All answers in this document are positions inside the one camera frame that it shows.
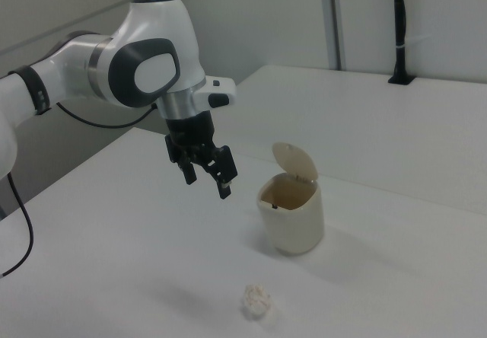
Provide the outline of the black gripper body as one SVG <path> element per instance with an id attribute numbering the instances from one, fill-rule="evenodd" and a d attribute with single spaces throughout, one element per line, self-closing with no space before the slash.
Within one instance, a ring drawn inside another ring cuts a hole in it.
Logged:
<path id="1" fill-rule="evenodd" d="M 166 120 L 166 124 L 169 134 L 165 140 L 173 163 L 209 164 L 212 161 L 215 128 L 209 111 L 182 120 Z"/>

